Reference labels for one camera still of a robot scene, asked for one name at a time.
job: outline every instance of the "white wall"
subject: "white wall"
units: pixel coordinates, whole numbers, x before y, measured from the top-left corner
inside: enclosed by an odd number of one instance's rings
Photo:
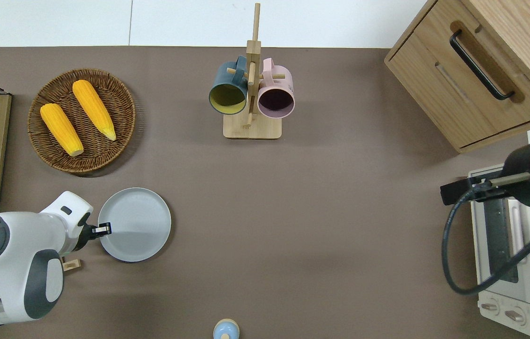
[[[389,48],[425,0],[261,0],[264,47]],[[254,0],[0,0],[0,47],[245,46]]]

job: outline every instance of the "round woven tray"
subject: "round woven tray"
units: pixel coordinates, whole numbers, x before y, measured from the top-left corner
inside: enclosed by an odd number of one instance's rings
[[[76,80],[93,84],[106,106],[117,139],[109,140],[95,128],[73,94]],[[71,157],[56,141],[41,119],[41,106],[55,103],[62,107],[83,144],[84,151]],[[108,165],[125,149],[136,124],[136,105],[119,79],[99,69],[74,69],[48,82],[37,94],[29,111],[27,131],[35,151],[51,167],[69,173],[86,173]]]

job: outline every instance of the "wooden stand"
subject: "wooden stand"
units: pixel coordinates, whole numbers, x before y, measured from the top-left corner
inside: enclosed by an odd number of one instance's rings
[[[272,119],[257,108],[259,75],[261,74],[261,41],[258,40],[261,4],[255,4],[252,40],[246,43],[248,94],[242,112],[224,115],[224,137],[229,139],[278,139],[282,137],[282,119]]]

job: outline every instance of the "dark green mug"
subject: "dark green mug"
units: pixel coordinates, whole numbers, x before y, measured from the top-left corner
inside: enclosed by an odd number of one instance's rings
[[[235,69],[235,74],[228,73],[228,68]],[[226,62],[217,70],[209,92],[209,102],[219,113],[237,114],[246,106],[248,80],[244,78],[245,72],[245,56],[238,56],[237,61]]]

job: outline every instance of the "drawer handle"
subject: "drawer handle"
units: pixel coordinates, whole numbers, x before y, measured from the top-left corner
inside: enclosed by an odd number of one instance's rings
[[[457,30],[450,39],[450,45],[453,47],[454,51],[459,55],[461,60],[463,60],[466,65],[470,68],[470,70],[476,75],[478,80],[482,82],[482,84],[487,88],[487,90],[493,95],[493,97],[497,100],[505,100],[510,98],[512,95],[514,95],[514,91],[503,94],[499,91],[497,87],[493,83],[491,83],[491,80],[487,77],[487,75],[478,67],[476,62],[472,60],[472,58],[468,55],[466,50],[459,44],[457,41],[457,37],[461,34],[461,30]]]

